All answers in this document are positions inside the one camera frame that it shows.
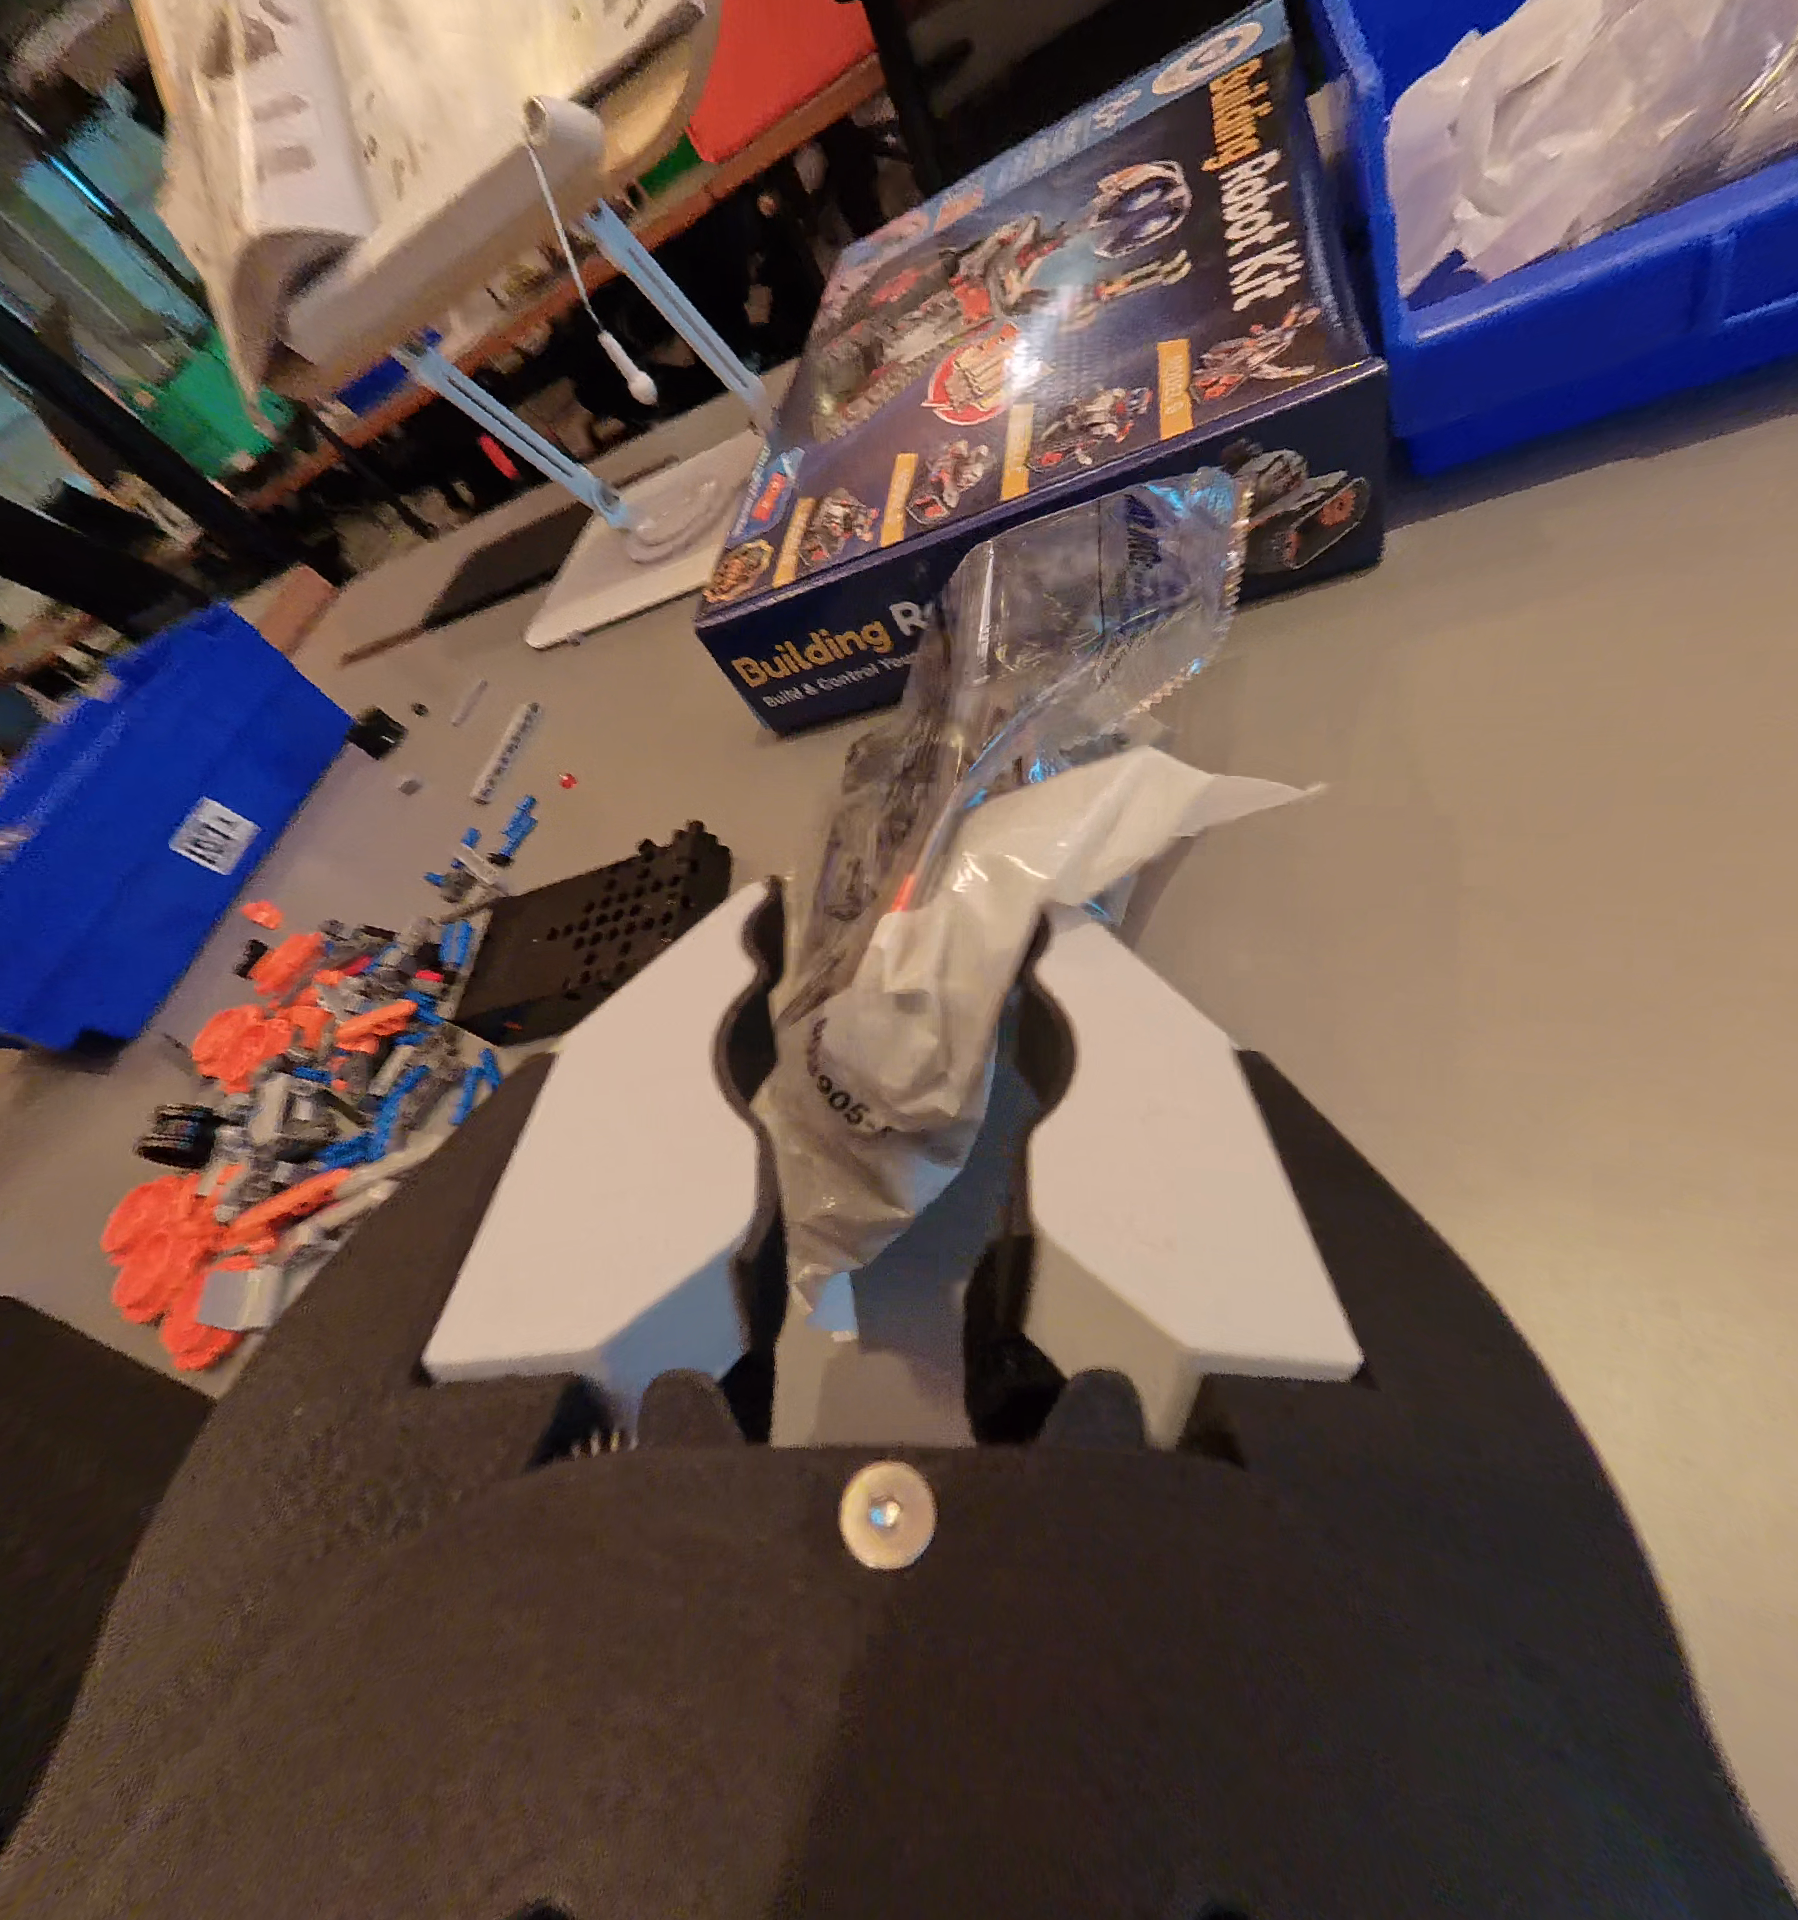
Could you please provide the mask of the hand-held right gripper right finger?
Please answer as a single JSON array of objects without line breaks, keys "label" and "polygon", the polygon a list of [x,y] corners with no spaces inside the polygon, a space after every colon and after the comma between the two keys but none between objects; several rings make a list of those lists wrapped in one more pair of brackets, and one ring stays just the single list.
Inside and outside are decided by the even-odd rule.
[{"label": "hand-held right gripper right finger", "polygon": [[1092,916],[1052,916],[1029,1014],[1062,1086],[1025,1147],[1023,1332],[1110,1372],[1176,1448],[1206,1380],[1344,1385],[1364,1352],[1231,1039]]}]

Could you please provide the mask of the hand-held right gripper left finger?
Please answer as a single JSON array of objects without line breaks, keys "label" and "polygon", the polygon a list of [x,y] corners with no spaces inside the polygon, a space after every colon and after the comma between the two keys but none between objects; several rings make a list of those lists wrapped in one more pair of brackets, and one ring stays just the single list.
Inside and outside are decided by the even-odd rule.
[{"label": "hand-held right gripper left finger", "polygon": [[752,1098],[784,960],[775,881],[738,888],[580,1020],[422,1351],[436,1385],[565,1377],[618,1421],[670,1372],[769,1417],[786,1251]]}]

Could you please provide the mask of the pile of small building pieces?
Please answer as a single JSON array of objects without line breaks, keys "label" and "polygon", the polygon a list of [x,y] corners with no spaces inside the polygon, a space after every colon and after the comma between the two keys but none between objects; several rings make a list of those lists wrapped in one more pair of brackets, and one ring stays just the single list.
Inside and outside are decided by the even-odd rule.
[{"label": "pile of small building pieces", "polygon": [[467,829],[447,864],[424,876],[429,910],[402,928],[346,920],[311,928],[338,926],[338,981],[321,995],[336,1032],[319,1074],[333,1114],[323,1162],[346,1180],[329,1208],[287,1233],[267,1276],[246,1288],[241,1344],[267,1332],[364,1221],[500,1092],[498,1050],[455,1027],[452,1009],[484,913],[509,899],[535,827],[537,801],[525,795],[493,835]]}]

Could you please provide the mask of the small white plastic bag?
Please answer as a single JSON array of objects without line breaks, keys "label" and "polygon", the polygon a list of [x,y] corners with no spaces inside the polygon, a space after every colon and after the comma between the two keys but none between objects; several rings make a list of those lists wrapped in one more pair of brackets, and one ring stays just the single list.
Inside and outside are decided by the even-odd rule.
[{"label": "small white plastic bag", "polygon": [[856,1274],[965,1166],[987,1111],[1007,997],[1053,908],[1115,893],[1176,842],[1313,796],[1128,747],[984,798],[938,876],[875,916],[841,985],[784,1005],[754,1098],[772,1148],[789,1302],[860,1336]]}]

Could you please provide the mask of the blue labelled plastic bin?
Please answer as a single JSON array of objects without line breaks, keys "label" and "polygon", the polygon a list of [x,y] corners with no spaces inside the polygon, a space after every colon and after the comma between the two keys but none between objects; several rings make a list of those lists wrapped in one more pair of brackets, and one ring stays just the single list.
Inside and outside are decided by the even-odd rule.
[{"label": "blue labelled plastic bin", "polygon": [[146,640],[43,727],[0,781],[0,1040],[134,1040],[349,728],[227,605]]}]

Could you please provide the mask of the set of orange toothed wheels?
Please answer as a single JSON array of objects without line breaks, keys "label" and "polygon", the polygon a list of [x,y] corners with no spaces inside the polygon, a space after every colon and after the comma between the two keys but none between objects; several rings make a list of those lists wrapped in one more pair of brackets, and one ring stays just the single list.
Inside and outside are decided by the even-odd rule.
[{"label": "set of orange toothed wheels", "polygon": [[180,1375],[206,1375],[249,1335],[246,1288],[287,1251],[287,1235],[336,1204],[347,1175],[321,1070],[336,1037],[323,992],[338,982],[338,925],[249,943],[243,997],[178,1046],[194,1088],[224,1116],[213,1160],[129,1188],[99,1251],[117,1314],[158,1335]]}]

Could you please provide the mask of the light grey long beam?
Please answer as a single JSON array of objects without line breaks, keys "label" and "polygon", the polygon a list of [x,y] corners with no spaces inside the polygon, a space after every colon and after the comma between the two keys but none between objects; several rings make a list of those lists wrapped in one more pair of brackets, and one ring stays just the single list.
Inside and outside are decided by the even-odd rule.
[{"label": "light grey long beam", "polygon": [[506,718],[502,732],[498,734],[491,751],[488,753],[479,773],[475,775],[467,801],[473,807],[488,807],[495,801],[503,783],[509,778],[513,764],[518,762],[525,743],[532,739],[537,722],[541,718],[541,704],[537,700],[521,702]]}]

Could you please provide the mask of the white and wood book stand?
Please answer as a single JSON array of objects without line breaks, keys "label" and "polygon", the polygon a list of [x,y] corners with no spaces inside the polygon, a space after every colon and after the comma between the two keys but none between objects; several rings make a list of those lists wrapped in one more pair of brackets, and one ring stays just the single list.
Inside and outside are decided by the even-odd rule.
[{"label": "white and wood book stand", "polygon": [[[313,392],[333,390],[357,371],[393,358],[429,396],[586,509],[587,520],[528,624],[525,644],[535,653],[705,588],[774,414],[762,379],[741,364],[614,211],[605,156],[605,124],[593,109],[554,96],[528,99],[521,131],[502,159],[405,228],[384,224],[290,300],[275,324],[285,371],[308,374]],[[436,282],[449,271],[471,277],[473,244],[498,241],[503,223],[523,221],[528,237],[550,228],[580,291],[569,216],[741,404],[750,434],[614,487],[425,341],[431,315],[445,302]]]}]

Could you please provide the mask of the green plastic bin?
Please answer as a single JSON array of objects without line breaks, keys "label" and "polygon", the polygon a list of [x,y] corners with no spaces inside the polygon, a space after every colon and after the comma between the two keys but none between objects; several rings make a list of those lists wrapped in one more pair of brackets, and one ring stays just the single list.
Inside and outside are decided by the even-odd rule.
[{"label": "green plastic bin", "polygon": [[122,402],[208,480],[247,473],[275,444],[274,422],[249,410],[215,326],[178,348],[161,376],[127,385]]}]

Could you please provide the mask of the blue cardboard toy box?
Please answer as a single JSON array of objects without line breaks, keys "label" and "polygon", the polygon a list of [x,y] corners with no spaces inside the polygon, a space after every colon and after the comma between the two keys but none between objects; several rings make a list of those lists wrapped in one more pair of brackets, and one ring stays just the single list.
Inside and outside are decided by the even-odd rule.
[{"label": "blue cardboard toy box", "polygon": [[891,704],[1009,527],[1222,469],[1248,603],[1376,566],[1387,369],[1289,12],[1253,5],[850,244],[694,634],[755,725]]}]

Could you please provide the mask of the white instruction booklet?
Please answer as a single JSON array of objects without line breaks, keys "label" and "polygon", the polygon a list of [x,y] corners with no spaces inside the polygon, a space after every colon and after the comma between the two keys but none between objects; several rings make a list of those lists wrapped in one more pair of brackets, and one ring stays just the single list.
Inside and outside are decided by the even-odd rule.
[{"label": "white instruction booklet", "polygon": [[336,392],[666,156],[719,5],[135,5],[243,398]]}]

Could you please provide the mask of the orange tote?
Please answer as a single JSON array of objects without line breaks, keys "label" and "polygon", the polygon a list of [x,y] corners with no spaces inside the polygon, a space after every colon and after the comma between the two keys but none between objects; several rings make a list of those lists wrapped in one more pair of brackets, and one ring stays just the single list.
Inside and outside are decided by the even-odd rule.
[{"label": "orange tote", "polygon": [[858,3],[719,3],[694,155],[724,164],[875,52]]}]

